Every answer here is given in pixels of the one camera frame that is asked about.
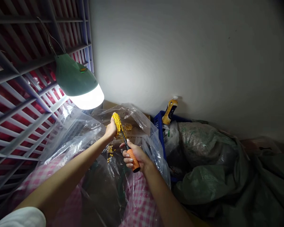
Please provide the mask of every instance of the hand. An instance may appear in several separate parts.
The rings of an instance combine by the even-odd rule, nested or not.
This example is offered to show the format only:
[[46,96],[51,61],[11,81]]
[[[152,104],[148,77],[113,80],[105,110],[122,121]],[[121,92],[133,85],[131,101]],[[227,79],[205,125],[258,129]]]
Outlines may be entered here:
[[[140,171],[144,172],[145,167],[148,165],[151,165],[152,162],[149,159],[149,157],[144,153],[144,151],[141,149],[141,147],[134,145],[129,139],[127,139],[127,145],[133,150],[133,154],[136,157],[136,160],[139,162],[140,164]],[[126,166],[128,168],[132,168],[133,167],[133,160],[129,157],[129,153],[127,153],[126,151],[123,151],[123,157],[124,157],[124,162],[126,163]]]
[[110,124],[107,125],[104,136],[107,137],[109,141],[113,141],[116,131],[117,126],[115,124],[115,120],[113,117],[111,117]]

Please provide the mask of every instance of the green lamp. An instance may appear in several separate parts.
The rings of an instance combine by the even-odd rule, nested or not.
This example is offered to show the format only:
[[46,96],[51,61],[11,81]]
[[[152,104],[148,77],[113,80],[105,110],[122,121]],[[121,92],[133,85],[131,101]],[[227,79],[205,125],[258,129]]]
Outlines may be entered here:
[[57,83],[77,107],[93,109],[103,102],[104,94],[91,71],[68,54],[57,55],[55,60]]

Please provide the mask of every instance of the blue plastic basket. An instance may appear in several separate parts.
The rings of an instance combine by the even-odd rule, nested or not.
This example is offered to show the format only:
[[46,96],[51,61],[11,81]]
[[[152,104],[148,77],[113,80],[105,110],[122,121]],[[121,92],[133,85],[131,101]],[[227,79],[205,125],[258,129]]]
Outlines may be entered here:
[[[164,137],[163,137],[163,122],[162,122],[162,117],[164,116],[165,111],[160,111],[155,117],[154,117],[154,125],[157,127],[157,129],[159,130],[159,140],[162,144],[163,147],[163,155],[164,155],[164,159],[166,159],[166,153],[165,153],[165,145],[164,145]],[[177,115],[173,115],[171,118],[171,121],[176,121],[176,122],[192,122],[191,120],[187,120],[185,118],[182,117],[178,117]],[[171,177],[170,180],[172,182],[178,182],[179,178],[175,178],[175,177]]]

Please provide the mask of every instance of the light bulb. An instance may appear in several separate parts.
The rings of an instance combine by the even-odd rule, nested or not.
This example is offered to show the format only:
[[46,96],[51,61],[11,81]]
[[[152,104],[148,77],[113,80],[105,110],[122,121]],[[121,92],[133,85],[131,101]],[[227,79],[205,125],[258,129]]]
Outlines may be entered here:
[[95,89],[90,92],[80,95],[80,96],[70,96],[69,97],[74,104],[80,109],[93,109],[99,106],[104,101],[103,91],[98,84]]

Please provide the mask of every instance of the white wall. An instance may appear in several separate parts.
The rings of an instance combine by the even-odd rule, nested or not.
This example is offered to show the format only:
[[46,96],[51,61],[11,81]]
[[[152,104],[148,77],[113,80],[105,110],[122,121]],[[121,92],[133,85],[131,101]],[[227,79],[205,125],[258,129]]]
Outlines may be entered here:
[[105,99],[131,102],[154,116],[178,95],[177,115],[208,120],[240,138],[284,142],[278,6],[268,0],[133,2],[91,0],[95,75]]

